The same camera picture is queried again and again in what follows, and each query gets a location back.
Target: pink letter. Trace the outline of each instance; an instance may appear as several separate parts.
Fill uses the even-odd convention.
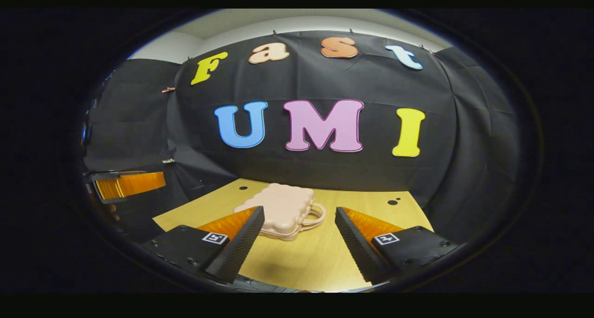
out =
[[[306,100],[290,101],[284,108],[291,113],[291,141],[286,148],[291,151],[305,151],[310,143],[305,141],[304,131],[317,149],[323,149],[332,132],[335,140],[330,149],[339,152],[357,152],[363,149],[359,143],[359,111],[363,102],[358,100],[340,100],[336,102],[326,119]]]

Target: pink toy suitcase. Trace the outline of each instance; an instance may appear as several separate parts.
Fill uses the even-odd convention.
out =
[[[260,234],[282,240],[294,240],[299,232],[320,225],[326,216],[324,206],[315,202],[312,189],[278,183],[270,183],[233,212],[255,206],[264,207],[265,222]],[[312,209],[312,206],[317,206],[321,211]],[[308,214],[318,218],[306,219]]]

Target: letter u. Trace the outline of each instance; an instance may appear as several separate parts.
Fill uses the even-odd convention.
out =
[[[265,136],[264,110],[268,107],[266,102],[249,102],[244,105],[244,110],[250,113],[250,124],[252,132],[248,136],[239,136],[235,129],[236,106],[225,106],[214,111],[219,118],[219,132],[225,144],[246,149],[261,143]]]

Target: wooden table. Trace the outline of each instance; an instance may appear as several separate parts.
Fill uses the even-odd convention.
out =
[[[233,213],[269,183],[237,179],[220,189],[161,214],[153,220],[165,231],[178,226],[199,227]],[[293,241],[260,235],[240,274],[274,286],[309,291],[345,291],[371,286],[365,282],[334,221],[336,207],[345,207],[399,227],[421,225],[433,231],[425,214],[407,191],[368,192],[313,189],[325,206],[326,219]]]

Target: blue letter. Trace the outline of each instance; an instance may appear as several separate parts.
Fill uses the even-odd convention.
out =
[[[404,65],[408,66],[409,68],[414,68],[414,69],[422,69],[423,68],[423,66],[421,64],[413,62],[412,59],[410,58],[410,57],[414,57],[414,53],[406,51],[401,46],[388,45],[388,46],[386,46],[386,49],[392,50],[392,52],[394,52],[394,54],[396,55],[398,60],[401,63],[403,63]]]
[[[250,123],[252,125],[252,133],[249,136],[239,136],[235,130],[236,106],[217,108],[214,114],[219,118],[219,131],[223,142],[229,146],[242,149],[254,147],[261,143],[264,139],[263,111],[266,107],[268,107],[268,104],[262,101],[249,102],[244,105],[244,109],[250,113]]]

